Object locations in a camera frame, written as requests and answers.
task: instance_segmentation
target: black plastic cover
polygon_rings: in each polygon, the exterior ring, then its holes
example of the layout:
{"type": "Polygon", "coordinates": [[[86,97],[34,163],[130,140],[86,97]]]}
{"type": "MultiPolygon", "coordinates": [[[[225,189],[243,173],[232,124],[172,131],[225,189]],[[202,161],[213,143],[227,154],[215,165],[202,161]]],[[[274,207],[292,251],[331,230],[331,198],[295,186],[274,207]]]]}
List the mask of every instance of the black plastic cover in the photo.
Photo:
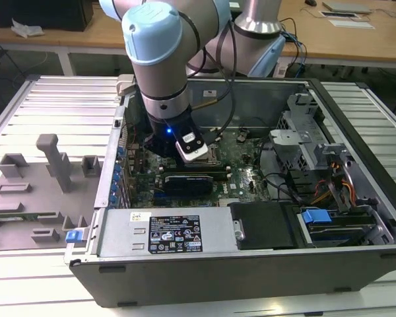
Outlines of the black plastic cover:
{"type": "Polygon", "coordinates": [[[299,222],[290,203],[232,203],[233,220],[241,222],[245,238],[239,250],[304,248],[299,222]]]}

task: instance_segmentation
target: light blue robot joint cap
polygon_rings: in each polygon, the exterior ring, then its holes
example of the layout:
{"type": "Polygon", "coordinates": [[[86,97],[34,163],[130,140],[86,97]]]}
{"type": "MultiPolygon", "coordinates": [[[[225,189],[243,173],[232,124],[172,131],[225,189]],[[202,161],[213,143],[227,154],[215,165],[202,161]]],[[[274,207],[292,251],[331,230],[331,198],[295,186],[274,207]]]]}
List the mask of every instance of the light blue robot joint cap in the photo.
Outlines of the light blue robot joint cap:
{"type": "Polygon", "coordinates": [[[182,39],[179,12],[168,3],[144,3],[122,18],[126,52],[133,63],[154,65],[168,58],[182,39]]]}

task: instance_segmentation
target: blue plastic tab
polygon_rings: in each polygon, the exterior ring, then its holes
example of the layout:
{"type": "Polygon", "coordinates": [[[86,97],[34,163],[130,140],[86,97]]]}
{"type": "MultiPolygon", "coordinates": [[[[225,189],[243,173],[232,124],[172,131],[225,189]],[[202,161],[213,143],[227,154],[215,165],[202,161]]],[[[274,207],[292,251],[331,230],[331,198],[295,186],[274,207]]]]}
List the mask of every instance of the blue plastic tab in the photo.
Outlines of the blue plastic tab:
{"type": "Polygon", "coordinates": [[[302,213],[305,223],[331,223],[329,212],[326,209],[308,209],[302,213]]]}
{"type": "Polygon", "coordinates": [[[66,234],[66,243],[79,243],[82,242],[82,230],[72,230],[66,234]]]}
{"type": "Polygon", "coordinates": [[[248,77],[267,77],[273,68],[276,67],[285,42],[286,39],[283,36],[279,36],[252,67],[248,77]]]}
{"type": "Polygon", "coordinates": [[[117,14],[116,8],[114,7],[113,0],[100,0],[100,6],[106,15],[108,15],[110,18],[120,21],[119,15],[117,14]]]}
{"type": "Polygon", "coordinates": [[[213,0],[218,14],[218,33],[222,32],[227,22],[232,18],[229,0],[213,0]]]}
{"type": "Polygon", "coordinates": [[[182,38],[179,12],[168,3],[150,2],[129,9],[121,27],[133,63],[154,65],[169,57],[182,38]]]}

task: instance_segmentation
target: yellow wire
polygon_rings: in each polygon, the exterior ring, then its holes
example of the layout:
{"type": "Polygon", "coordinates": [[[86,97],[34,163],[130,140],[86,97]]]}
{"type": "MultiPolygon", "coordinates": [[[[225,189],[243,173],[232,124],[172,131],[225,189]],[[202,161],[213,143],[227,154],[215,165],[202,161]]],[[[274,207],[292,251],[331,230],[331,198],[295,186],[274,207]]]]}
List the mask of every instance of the yellow wire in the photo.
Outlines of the yellow wire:
{"type": "Polygon", "coordinates": [[[349,198],[350,198],[350,202],[352,203],[353,206],[355,206],[355,202],[353,201],[353,191],[352,188],[350,187],[350,185],[346,182],[342,182],[342,185],[345,186],[348,191],[349,191],[349,198]]]}
{"type": "Polygon", "coordinates": [[[324,198],[326,198],[328,195],[330,195],[330,191],[325,192],[323,195],[319,196],[316,200],[314,200],[313,202],[311,202],[311,205],[318,203],[319,201],[323,200],[324,198]]]}

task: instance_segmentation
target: gray 3d printed part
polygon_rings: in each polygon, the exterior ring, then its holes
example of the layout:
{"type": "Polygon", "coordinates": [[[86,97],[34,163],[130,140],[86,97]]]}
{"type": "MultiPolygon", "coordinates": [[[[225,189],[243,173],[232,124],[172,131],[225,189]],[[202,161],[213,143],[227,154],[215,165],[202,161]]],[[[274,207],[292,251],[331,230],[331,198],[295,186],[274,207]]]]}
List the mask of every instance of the gray 3d printed part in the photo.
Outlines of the gray 3d printed part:
{"type": "Polygon", "coordinates": [[[0,213],[20,213],[23,209],[22,203],[0,203],[0,213]]]}
{"type": "Polygon", "coordinates": [[[71,218],[69,216],[66,216],[65,220],[63,222],[63,226],[61,226],[61,230],[63,232],[67,232],[67,231],[70,231],[70,230],[72,230],[74,228],[75,228],[75,225],[73,224],[71,218]]]}
{"type": "Polygon", "coordinates": [[[37,149],[43,151],[46,155],[51,170],[60,185],[61,191],[63,193],[69,193],[71,191],[71,178],[57,150],[58,141],[59,139],[56,134],[41,134],[37,140],[36,146],[37,149]]]}
{"type": "Polygon", "coordinates": [[[86,228],[87,226],[88,226],[88,223],[86,222],[84,216],[80,216],[77,228],[86,228]]]}
{"type": "MultiPolygon", "coordinates": [[[[86,178],[81,163],[74,162],[71,164],[72,190],[70,193],[62,193],[56,179],[50,176],[46,163],[30,163],[18,170],[23,175],[23,184],[30,184],[31,190],[5,194],[0,192],[0,204],[21,203],[24,206],[22,212],[0,213],[0,250],[65,247],[64,236],[70,230],[69,227],[81,225],[85,228],[91,222],[99,177],[86,178]],[[65,224],[66,229],[62,230],[66,216],[70,219],[65,224]],[[54,228],[60,239],[36,243],[31,238],[32,230],[42,227],[54,228]]],[[[18,188],[21,184],[20,178],[0,177],[1,189],[13,185],[18,188]]]]}
{"type": "MultiPolygon", "coordinates": [[[[69,173],[69,175],[71,174],[71,172],[72,172],[72,169],[71,169],[71,163],[70,163],[70,161],[69,161],[69,157],[67,157],[67,154],[66,153],[60,153],[60,155],[61,155],[61,161],[63,162],[63,168],[67,171],[67,173],[69,173]]],[[[53,171],[53,169],[51,168],[51,166],[49,165],[49,164],[47,164],[46,165],[46,167],[47,167],[47,170],[48,170],[48,172],[50,173],[50,176],[51,177],[55,177],[55,174],[54,174],[54,171],[53,171]]]]}
{"type": "Polygon", "coordinates": [[[43,225],[49,224],[63,224],[65,218],[60,211],[55,212],[54,215],[50,216],[38,216],[38,221],[43,225]]]}
{"type": "Polygon", "coordinates": [[[6,178],[22,178],[19,167],[28,166],[22,154],[6,154],[0,162],[0,170],[6,178]]]}
{"type": "Polygon", "coordinates": [[[85,177],[100,177],[101,166],[97,156],[84,156],[82,158],[81,166],[85,177]]]}
{"type": "Polygon", "coordinates": [[[60,240],[60,235],[56,232],[54,228],[41,228],[33,229],[31,238],[36,243],[57,242],[60,240]]]}
{"type": "Polygon", "coordinates": [[[23,194],[31,190],[29,183],[14,183],[7,185],[0,185],[0,194],[23,194]]]}

